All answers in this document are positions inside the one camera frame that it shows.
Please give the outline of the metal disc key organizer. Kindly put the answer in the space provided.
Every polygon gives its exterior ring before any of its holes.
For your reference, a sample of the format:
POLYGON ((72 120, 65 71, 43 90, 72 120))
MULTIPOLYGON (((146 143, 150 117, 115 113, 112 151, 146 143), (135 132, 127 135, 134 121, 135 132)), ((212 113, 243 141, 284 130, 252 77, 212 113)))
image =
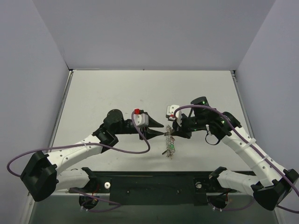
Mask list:
POLYGON ((175 139, 173 138, 173 136, 171 136, 171 131, 172 127, 170 125, 167 125, 166 131, 164 133, 166 149, 162 152, 162 155, 165 155, 167 158, 170 158, 172 160, 176 149, 170 149, 170 144, 175 145, 175 139))

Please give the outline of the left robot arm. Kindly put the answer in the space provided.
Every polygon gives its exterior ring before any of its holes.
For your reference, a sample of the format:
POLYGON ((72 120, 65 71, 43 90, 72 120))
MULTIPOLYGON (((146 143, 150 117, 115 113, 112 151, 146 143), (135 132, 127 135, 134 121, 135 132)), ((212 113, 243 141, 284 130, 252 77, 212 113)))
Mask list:
POLYGON ((96 187, 91 172, 86 168, 70 170, 71 166, 113 148, 119 134, 138 134, 140 139, 148 142, 163 135, 156 131, 163 127, 143 110, 135 109, 130 119, 124 119, 118 109, 110 110, 99 128, 81 142, 56 147, 52 152, 35 152, 22 171, 21 180, 36 202, 60 189, 81 188, 91 192, 96 187))

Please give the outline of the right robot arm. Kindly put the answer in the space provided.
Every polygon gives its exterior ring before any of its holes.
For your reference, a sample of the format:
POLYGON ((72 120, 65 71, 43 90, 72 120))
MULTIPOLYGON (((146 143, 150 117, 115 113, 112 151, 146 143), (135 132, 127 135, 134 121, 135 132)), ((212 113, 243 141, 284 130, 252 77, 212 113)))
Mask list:
POLYGON ((294 190, 299 174, 275 162, 250 137, 241 123, 229 112, 209 106, 206 97, 194 99, 190 105, 170 105, 166 117, 172 121, 172 136, 190 139, 193 132, 206 131, 218 142, 230 147, 251 169, 245 175, 219 167, 209 175, 209 187, 214 191, 232 189, 252 196, 266 210, 274 210, 294 190))

